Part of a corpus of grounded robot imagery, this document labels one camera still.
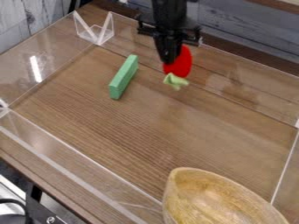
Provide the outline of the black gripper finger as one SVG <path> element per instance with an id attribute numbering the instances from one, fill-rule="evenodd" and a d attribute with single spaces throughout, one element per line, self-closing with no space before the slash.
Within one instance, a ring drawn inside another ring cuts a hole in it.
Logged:
<path id="1" fill-rule="evenodd" d="M 153 43 L 161 62 L 164 64 L 172 64 L 181 52 L 181 38 L 157 32 L 153 35 Z"/>

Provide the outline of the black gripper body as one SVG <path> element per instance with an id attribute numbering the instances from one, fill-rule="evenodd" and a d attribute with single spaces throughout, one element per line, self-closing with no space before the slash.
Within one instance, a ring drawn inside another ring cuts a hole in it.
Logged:
<path id="1" fill-rule="evenodd" d="M 152 0 L 152 11 L 137 15 L 137 33 L 152 36 L 155 32 L 183 33 L 183 42 L 197 46 L 201 42 L 201 27 L 188 16 L 188 0 Z"/>

